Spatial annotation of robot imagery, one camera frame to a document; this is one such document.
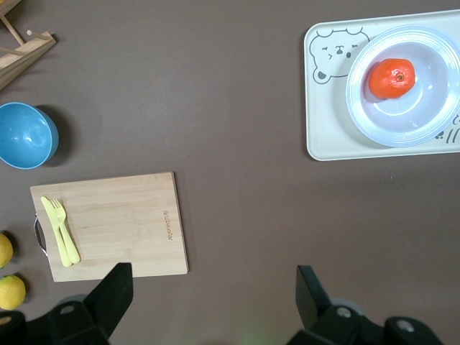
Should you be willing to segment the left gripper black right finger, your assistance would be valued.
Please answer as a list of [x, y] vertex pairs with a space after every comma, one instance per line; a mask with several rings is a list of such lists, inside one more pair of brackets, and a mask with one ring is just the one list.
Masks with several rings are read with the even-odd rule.
[[351, 306], [331, 301], [312, 267], [296, 271], [295, 302], [303, 323], [289, 344], [441, 344], [424, 323], [393, 316], [383, 326]]

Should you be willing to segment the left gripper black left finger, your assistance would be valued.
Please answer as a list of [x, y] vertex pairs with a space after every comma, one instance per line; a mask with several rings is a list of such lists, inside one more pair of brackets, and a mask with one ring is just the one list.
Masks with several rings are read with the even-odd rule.
[[67, 299], [39, 318], [2, 312], [1, 343], [108, 344], [133, 294], [132, 265], [118, 263], [87, 296]]

